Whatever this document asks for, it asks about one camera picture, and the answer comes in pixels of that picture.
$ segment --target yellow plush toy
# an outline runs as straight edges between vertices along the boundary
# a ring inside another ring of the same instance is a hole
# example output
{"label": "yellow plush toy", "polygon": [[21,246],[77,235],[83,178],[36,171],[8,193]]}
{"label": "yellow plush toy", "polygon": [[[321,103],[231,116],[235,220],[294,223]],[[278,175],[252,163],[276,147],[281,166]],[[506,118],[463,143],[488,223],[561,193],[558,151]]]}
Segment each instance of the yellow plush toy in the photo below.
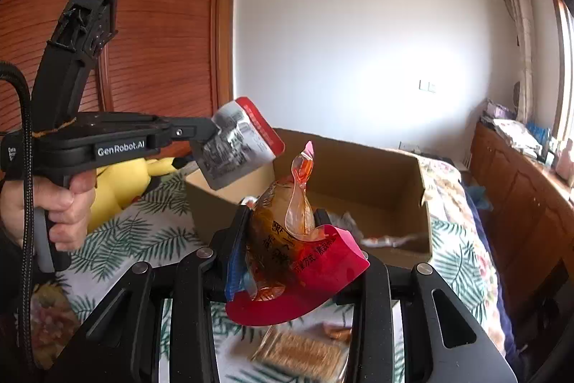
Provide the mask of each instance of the yellow plush toy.
{"label": "yellow plush toy", "polygon": [[140,197],[152,176],[175,172],[177,169],[172,163],[173,158],[139,158],[98,168],[96,200],[91,208],[88,233],[127,208],[136,197]]}

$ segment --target metal bolt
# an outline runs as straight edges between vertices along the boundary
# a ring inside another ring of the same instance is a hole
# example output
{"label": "metal bolt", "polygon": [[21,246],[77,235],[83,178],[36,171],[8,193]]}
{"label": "metal bolt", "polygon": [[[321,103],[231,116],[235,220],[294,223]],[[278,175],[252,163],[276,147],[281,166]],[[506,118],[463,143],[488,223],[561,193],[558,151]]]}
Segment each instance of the metal bolt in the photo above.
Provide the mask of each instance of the metal bolt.
{"label": "metal bolt", "polygon": [[146,262],[137,262],[134,266],[131,267],[131,271],[136,274],[142,274],[147,271],[147,263]]}
{"label": "metal bolt", "polygon": [[429,274],[432,274],[432,266],[428,263],[419,263],[417,265],[417,271],[428,276]]}
{"label": "metal bolt", "polygon": [[198,248],[196,251],[196,255],[199,258],[209,258],[213,255],[213,250],[211,250],[209,247]]}

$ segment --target leaf print bed sheet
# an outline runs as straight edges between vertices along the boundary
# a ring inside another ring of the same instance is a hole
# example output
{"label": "leaf print bed sheet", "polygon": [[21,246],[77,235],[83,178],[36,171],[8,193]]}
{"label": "leaf print bed sheet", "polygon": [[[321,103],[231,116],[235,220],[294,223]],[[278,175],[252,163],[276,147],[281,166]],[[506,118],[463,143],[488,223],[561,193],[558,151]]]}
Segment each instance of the leaf print bed sheet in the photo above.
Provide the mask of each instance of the leaf print bed sheet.
{"label": "leaf print bed sheet", "polygon": [[[420,161],[427,189],[425,197],[432,215],[433,258],[430,263],[503,352],[504,335],[496,309],[494,267],[478,239],[472,216],[469,221],[457,195],[458,187],[462,191],[458,183],[460,174],[446,163],[427,158],[420,158]],[[167,176],[156,190],[96,229],[87,237],[84,246],[73,254],[71,267],[60,273],[57,283],[62,286],[80,322],[134,262],[145,260],[154,267],[167,265],[202,246],[194,233],[187,204],[184,182],[187,173],[189,168],[186,172]],[[311,383],[304,381],[305,378],[250,361],[265,328],[244,327],[232,322],[223,304],[213,303],[211,312],[217,367],[222,382]],[[393,307],[392,312],[394,377],[395,382],[400,383],[404,381],[405,364],[399,304]],[[352,316],[352,305],[339,307],[328,301],[283,326],[312,334],[323,322],[350,326]],[[166,300],[160,339],[161,382],[169,381],[170,319],[171,301]]]}

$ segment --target cable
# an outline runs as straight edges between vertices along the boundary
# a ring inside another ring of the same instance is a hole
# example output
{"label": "cable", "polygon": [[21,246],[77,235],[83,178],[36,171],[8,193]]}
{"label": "cable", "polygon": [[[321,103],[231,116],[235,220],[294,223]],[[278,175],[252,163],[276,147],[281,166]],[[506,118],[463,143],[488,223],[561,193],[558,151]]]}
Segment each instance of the cable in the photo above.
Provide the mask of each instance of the cable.
{"label": "cable", "polygon": [[10,82],[18,93],[22,114],[22,152],[24,160],[24,243],[20,273],[20,297],[18,308],[18,344],[24,353],[29,371],[36,373],[32,336],[30,333],[30,296],[32,295],[32,257],[34,238],[34,194],[32,185],[32,115],[30,113],[30,90],[19,68],[0,61],[0,80]]}

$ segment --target curtain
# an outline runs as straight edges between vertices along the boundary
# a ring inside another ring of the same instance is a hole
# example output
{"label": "curtain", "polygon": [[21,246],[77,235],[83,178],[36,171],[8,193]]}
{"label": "curtain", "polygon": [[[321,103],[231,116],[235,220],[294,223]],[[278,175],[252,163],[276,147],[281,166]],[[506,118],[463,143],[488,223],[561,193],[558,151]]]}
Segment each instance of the curtain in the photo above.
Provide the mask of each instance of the curtain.
{"label": "curtain", "polygon": [[517,120],[526,124],[532,120],[535,105],[532,88],[532,43],[534,40],[532,3],[530,0],[510,0],[510,6],[518,32],[521,59]]}

